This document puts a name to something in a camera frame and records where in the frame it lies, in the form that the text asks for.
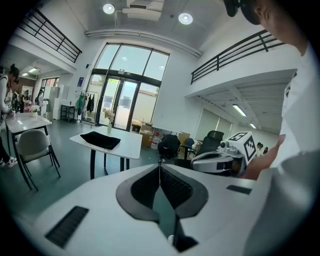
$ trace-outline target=bottle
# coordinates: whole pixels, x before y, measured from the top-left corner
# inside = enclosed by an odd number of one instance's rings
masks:
[[[159,132],[157,132],[152,139],[151,148],[154,150],[157,150],[159,142],[160,142],[160,137],[159,137]]]

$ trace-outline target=glass door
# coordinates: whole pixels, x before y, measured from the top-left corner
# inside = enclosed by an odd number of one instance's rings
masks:
[[[116,95],[117,95],[120,82],[121,82],[121,78],[119,77],[108,78],[103,99],[102,99],[101,109],[107,109],[107,110],[115,109]],[[105,118],[105,116],[101,113],[99,123],[101,125],[107,126],[109,124],[109,119]]]
[[[114,108],[113,127],[129,131],[133,115],[132,104],[134,98],[137,98],[138,82],[124,78],[121,80]]]

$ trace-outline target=white shirt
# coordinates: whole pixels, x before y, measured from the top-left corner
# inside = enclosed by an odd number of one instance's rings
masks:
[[[261,156],[263,156],[263,154],[264,154],[264,152],[262,151],[262,149],[258,149],[258,148],[257,148],[257,150],[256,150],[256,156],[257,156],[257,157],[261,157]]]
[[[284,90],[280,135],[285,135],[271,167],[302,151],[320,148],[319,64],[309,43],[296,74]]]
[[[12,90],[10,89],[4,101],[6,105],[11,104],[12,96],[13,96],[13,93],[12,93]]]
[[[43,94],[41,94],[41,95],[38,97],[38,102],[39,102],[39,108],[41,108],[41,107],[44,105],[44,97],[43,97]]]
[[[0,78],[0,110],[3,113],[7,113],[9,108],[5,104],[6,93],[7,93],[7,83],[8,83],[8,76],[4,75]]]

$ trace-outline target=flower vase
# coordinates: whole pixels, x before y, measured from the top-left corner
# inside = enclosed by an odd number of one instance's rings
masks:
[[[111,122],[109,121],[108,128],[107,128],[108,135],[111,133],[111,129],[112,129],[112,125],[111,125]]]

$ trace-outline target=metal railing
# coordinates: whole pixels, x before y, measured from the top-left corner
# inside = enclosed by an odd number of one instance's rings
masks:
[[[210,74],[211,72],[219,71],[222,67],[232,62],[261,51],[268,52],[269,49],[281,45],[284,45],[284,43],[274,38],[266,30],[255,33],[225,49],[224,51],[220,52],[218,55],[198,67],[191,73],[191,84],[193,84],[200,78],[203,78],[204,76]]]
[[[82,53],[82,51],[38,9],[32,9],[18,27],[56,50],[73,63],[76,62],[79,54]]]

